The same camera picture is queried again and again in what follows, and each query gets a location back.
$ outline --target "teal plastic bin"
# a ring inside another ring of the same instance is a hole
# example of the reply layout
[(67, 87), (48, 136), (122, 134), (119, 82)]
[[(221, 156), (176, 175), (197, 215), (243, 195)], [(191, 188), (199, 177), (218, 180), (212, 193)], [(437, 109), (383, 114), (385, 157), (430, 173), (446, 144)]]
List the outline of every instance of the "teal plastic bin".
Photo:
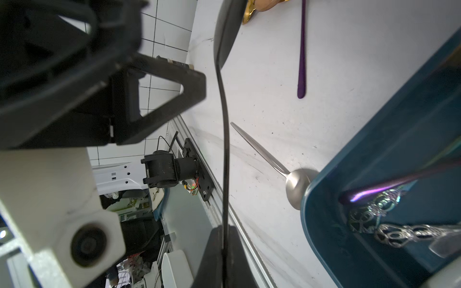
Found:
[[(319, 173), (301, 204), (312, 249), (338, 287), (419, 287), (459, 257), (440, 258), (428, 242), (393, 248), (353, 233), (343, 191), (413, 172), (461, 135), (461, 30), (389, 100)], [(461, 149), (449, 157), (460, 157)], [(461, 221), (461, 168), (419, 180), (382, 223)]]

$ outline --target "white tiled wall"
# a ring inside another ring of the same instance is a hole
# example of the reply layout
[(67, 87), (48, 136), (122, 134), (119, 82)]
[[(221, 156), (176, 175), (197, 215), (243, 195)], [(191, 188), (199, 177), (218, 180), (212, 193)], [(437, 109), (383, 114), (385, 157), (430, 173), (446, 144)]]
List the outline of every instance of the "white tiled wall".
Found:
[[(197, 0), (151, 0), (150, 5), (143, 9), (141, 15), (143, 40), (139, 53), (150, 57), (160, 55), (164, 58), (185, 62), (196, 6)], [(141, 115), (146, 115), (177, 96), (180, 88), (181, 85), (178, 83), (155, 76), (146, 75), (140, 79), (139, 108)], [(138, 161), (144, 155), (152, 154), (157, 149), (159, 137), (166, 138), (167, 131), (168, 123), (137, 144), (88, 147), (91, 164), (94, 166)], [(164, 147), (165, 141), (161, 139), (159, 149)]]

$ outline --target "white device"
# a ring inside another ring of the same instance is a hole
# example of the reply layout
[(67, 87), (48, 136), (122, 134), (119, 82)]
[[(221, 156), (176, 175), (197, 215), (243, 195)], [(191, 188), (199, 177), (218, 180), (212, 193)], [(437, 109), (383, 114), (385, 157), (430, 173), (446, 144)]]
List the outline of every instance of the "white device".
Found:
[(148, 189), (143, 183), (146, 166), (140, 161), (93, 167), (93, 176), (99, 195), (108, 195), (122, 190)]
[(165, 288), (189, 288), (194, 279), (182, 250), (163, 254), (162, 280)]
[(86, 148), (0, 151), (0, 163), (0, 213), (14, 235), (0, 258), (20, 249), (43, 288), (80, 288), (125, 254)]

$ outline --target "tile grout line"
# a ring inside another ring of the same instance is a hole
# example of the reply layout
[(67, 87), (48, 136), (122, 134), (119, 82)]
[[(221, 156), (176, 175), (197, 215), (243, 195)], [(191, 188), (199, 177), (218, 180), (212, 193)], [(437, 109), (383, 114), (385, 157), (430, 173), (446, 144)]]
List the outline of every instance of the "tile grout line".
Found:
[(140, 88), (150, 88), (150, 89), (158, 89), (158, 90), (166, 90), (166, 91), (174, 91), (174, 92), (179, 92), (179, 90), (171, 90), (171, 89), (163, 89), (163, 88), (154, 88), (154, 87), (145, 87), (145, 86), (139, 86)]
[[(157, 1), (156, 7), (155, 7), (155, 22), (154, 22), (154, 43), (152, 44), (152, 58), (154, 57), (154, 45), (155, 45), (155, 30), (157, 28), (157, 9), (159, 8), (159, 2)], [(149, 81), (149, 97), (147, 99), (147, 114), (149, 114), (149, 102), (150, 102), (150, 86), (152, 85), (152, 75), (150, 76), (150, 81)], [(144, 155), (146, 155), (146, 146), (147, 146), (147, 137), (144, 138)]]
[(166, 137), (168, 136), (168, 127), (170, 127), (170, 121), (166, 122), (166, 135), (165, 135), (165, 139)]
[(130, 156), (109, 157), (109, 158), (101, 158), (101, 160), (114, 159), (114, 158), (124, 158), (124, 157), (137, 157), (137, 156), (144, 156), (144, 155), (130, 155)]
[(176, 24), (173, 24), (173, 23), (170, 23), (170, 22), (168, 22), (168, 21), (165, 21), (165, 20), (162, 20), (162, 19), (157, 18), (157, 11), (155, 11), (155, 16), (152, 16), (152, 15), (149, 15), (149, 14), (146, 14), (146, 13), (143, 13), (143, 12), (141, 12), (141, 14), (147, 15), (147, 16), (149, 16), (149, 17), (158, 19), (158, 20), (160, 20), (160, 21), (162, 21), (162, 22), (165, 22), (165, 23), (168, 23), (168, 24), (170, 24), (170, 25), (176, 26), (176, 27), (178, 27), (178, 28), (181, 28), (181, 29), (187, 30), (187, 31), (189, 31), (189, 32), (192, 32), (192, 31), (189, 30), (189, 29), (186, 29), (186, 28), (184, 28), (184, 27), (181, 27), (181, 26), (178, 26), (178, 25), (176, 25)]
[(167, 46), (167, 47), (170, 47), (170, 48), (175, 48), (177, 50), (181, 50), (181, 51), (184, 51), (184, 52), (188, 52), (187, 50), (184, 50), (184, 49), (181, 49), (181, 48), (176, 48), (174, 46), (166, 45), (166, 44), (163, 44), (163, 43), (155, 42), (155, 41), (152, 41), (152, 40), (149, 40), (149, 39), (146, 39), (146, 38), (141, 38), (141, 39), (149, 41), (149, 42), (157, 43), (157, 44), (160, 44), (160, 45), (163, 45), (163, 46)]

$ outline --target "spoon handle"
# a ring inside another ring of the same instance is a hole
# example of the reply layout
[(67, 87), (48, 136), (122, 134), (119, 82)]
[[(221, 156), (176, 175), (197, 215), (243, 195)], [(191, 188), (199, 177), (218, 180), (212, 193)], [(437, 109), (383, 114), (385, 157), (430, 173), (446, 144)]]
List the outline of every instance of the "spoon handle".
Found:
[(306, 0), (302, 0), (301, 12), (301, 48), (299, 52), (299, 72), (298, 72), (298, 98), (302, 99), (306, 95), (306, 41), (304, 39), (306, 27)]
[(277, 172), (282, 174), (285, 178), (290, 173), (285, 166), (282, 165), (274, 156), (272, 156), (263, 146), (261, 146), (255, 139), (253, 139), (250, 135), (248, 135), (245, 131), (243, 131), (240, 127), (238, 127), (234, 122), (231, 122), (232, 127), (242, 136), (251, 147), (253, 147), (256, 152), (261, 155), (264, 160), (266, 160)]
[(442, 171), (445, 171), (447, 169), (451, 169), (451, 168), (454, 168), (460, 165), (461, 165), (461, 157), (450, 159), (450, 160), (444, 161), (443, 163), (436, 164), (436, 165), (430, 166), (429, 168), (425, 168), (425, 169), (422, 169), (422, 170), (419, 170), (413, 173), (409, 173), (399, 178), (394, 178), (394, 179), (391, 179), (385, 182), (381, 182), (379, 184), (346, 191), (339, 197), (339, 202), (341, 204), (356, 202), (362, 198), (378, 194), (385, 190), (409, 183), (411, 181), (429, 177), (433, 174), (440, 173)]

